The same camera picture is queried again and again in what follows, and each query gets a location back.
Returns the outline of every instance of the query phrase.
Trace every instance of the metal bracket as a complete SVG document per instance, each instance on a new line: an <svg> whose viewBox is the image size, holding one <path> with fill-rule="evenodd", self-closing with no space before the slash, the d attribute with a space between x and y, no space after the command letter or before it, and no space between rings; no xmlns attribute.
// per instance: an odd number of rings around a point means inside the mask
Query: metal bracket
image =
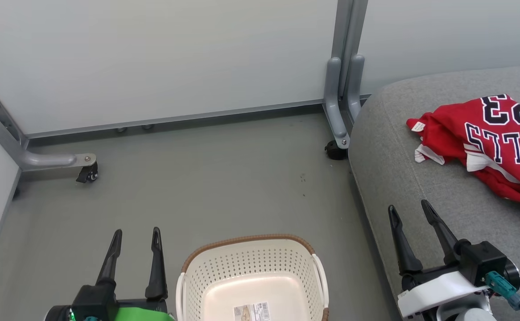
<svg viewBox="0 0 520 321"><path fill-rule="evenodd" d="M0 144L23 171L83 167L95 163L95 154L34 154L28 152L15 140L0 122Z"/></svg>
<svg viewBox="0 0 520 321"><path fill-rule="evenodd" d="M19 141L22 146L26 143L26 137L21 134L22 131L18 128L16 122L12 119L3 103L0 101L0 122L8 130L8 132Z"/></svg>
<svg viewBox="0 0 520 321"><path fill-rule="evenodd" d="M94 181L97 178L95 154L34 154L26 150L27 142L28 139L0 101L0 144L21 170L86 167L88 173L91 172L89 180Z"/></svg>
<svg viewBox="0 0 520 321"><path fill-rule="evenodd" d="M353 55L351 57L349 79L347 82L347 106L351 116L351 123L355 122L359 111L361 110L361 79L363 77L363 66L365 57L362 55Z"/></svg>
<svg viewBox="0 0 520 321"><path fill-rule="evenodd" d="M341 71L341 59L333 57L327 62L325 91L323 94L324 108L327 120L337 146L347 149L349 146L349 135L339 111L338 89L339 73Z"/></svg>

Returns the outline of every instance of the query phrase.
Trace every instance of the red jersey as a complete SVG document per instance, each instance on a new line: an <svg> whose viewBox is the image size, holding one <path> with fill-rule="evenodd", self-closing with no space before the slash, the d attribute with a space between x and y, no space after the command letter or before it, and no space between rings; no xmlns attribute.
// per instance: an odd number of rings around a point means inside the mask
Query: red jersey
<svg viewBox="0 0 520 321"><path fill-rule="evenodd" d="M407 126L422 136L417 162L458 158L497 195L520 202L520 104L508 95L440 106Z"/></svg>

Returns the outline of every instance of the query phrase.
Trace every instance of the metal frame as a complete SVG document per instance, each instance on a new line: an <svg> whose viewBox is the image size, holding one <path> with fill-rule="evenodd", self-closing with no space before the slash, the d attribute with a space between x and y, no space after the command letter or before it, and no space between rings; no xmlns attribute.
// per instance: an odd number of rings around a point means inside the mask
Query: metal frame
<svg viewBox="0 0 520 321"><path fill-rule="evenodd" d="M0 101L0 144L23 171L93 166L95 154L34 154L28 152L28 138Z"/></svg>
<svg viewBox="0 0 520 321"><path fill-rule="evenodd" d="M350 36L350 34L352 33L352 31L350 31L350 28L352 28L350 21L352 21L354 19L353 10L359 10L358 8L362 7L362 5L361 5L362 3L364 3L365 7L367 6L367 0L338 0L337 10L336 10L336 15L335 15L335 28L334 28L333 44L331 47L331 56L332 57L339 57L340 59L344 59L343 58L344 52L350 53L352 51L352 49L350 47L353 45L354 42L350 41L350 39L352 39L352 37ZM343 68L348 67L348 63L349 63L349 60L345 61ZM343 73L344 72L340 66L340 72L338 74L339 83L338 83L338 87L337 87L340 89L344 87L344 85L345 85L344 83L346 81L346 79L345 79L346 75L343 75ZM343 96L343 89L341 91L338 91L338 94L339 94L339 98L341 98ZM71 128L71 129L66 129L66 130L55 130L55 131L51 131L51 132L36 132L33 134L27 134L26 138L28 138L29 140L33 140L34 138L62 136L62 135L68 135L68 134L77 134L77 133L81 133L81 132L96 132L96 131L100 131L100 130L108 130L108 129L115 129L115 128L148 126L148 125L159 124L159 123L180 122L180 121L184 121L184 120L194 120L194 119L200 119L200 118L212 118L212 117L227 116L227 115L246 114L249 112L269 111L269 110L293 108L293 107L307 106L307 105L311 105L311 104L321 104L321 103L325 103L325 98L307 100L307 101L301 101L301 102L275 104L275 105L270 105L270 106L242 108L242 109L237 109L237 110L207 112L207 113L196 114L196 115L183 115L183 116L174 116L174 117L158 118L158 119L135 120L132 122L112 123L112 124L89 126L89 127L84 127L84 128Z"/></svg>
<svg viewBox="0 0 520 321"><path fill-rule="evenodd" d="M323 110L338 148L344 150L349 147L350 137L341 116L339 102L341 98L346 98L344 100L353 123L361 110L360 87L365 58L352 53L357 52L359 47L367 2L338 2L332 58L327 62ZM349 8L348 14L343 11L346 8ZM340 25L346 25L346 28L341 29Z"/></svg>
<svg viewBox="0 0 520 321"><path fill-rule="evenodd" d="M363 66L365 57L362 55L354 55L351 57L349 79L347 82L347 108L351 117L351 123L355 122L359 111L361 110L361 79L363 77Z"/></svg>
<svg viewBox="0 0 520 321"><path fill-rule="evenodd" d="M333 57L327 62L326 85L323 94L325 101L323 110L326 112L331 131L337 142L337 146L341 149L347 149L349 146L349 135L347 128L343 122L343 117L339 111L338 86L339 72L341 71L341 59Z"/></svg>

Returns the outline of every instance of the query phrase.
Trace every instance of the barcode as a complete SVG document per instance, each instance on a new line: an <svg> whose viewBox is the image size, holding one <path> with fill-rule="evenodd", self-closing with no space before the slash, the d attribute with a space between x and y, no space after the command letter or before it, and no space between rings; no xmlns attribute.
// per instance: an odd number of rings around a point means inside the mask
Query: barcode
<svg viewBox="0 0 520 321"><path fill-rule="evenodd" d="M270 311L268 311L268 302L262 303L262 316L264 317L264 321L270 320Z"/></svg>

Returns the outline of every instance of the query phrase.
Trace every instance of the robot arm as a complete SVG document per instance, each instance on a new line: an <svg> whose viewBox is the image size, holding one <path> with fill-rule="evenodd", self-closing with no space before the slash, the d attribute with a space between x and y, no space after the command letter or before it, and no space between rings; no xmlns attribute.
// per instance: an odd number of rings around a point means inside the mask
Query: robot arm
<svg viewBox="0 0 520 321"><path fill-rule="evenodd" d="M123 232L115 231L94 286L82 286L71 305L57 305L44 321L172 321L168 297L161 232L153 229L153 260L144 299L117 300L115 271L121 253Z"/></svg>
<svg viewBox="0 0 520 321"><path fill-rule="evenodd" d="M397 305L403 317L422 315L426 321L494 321L490 297L503 295L520 309L520 275L515 264L490 242L471 244L456 236L429 201L421 201L427 221L437 233L444 265L423 270L403 232L393 205L388 213L403 292Z"/></svg>

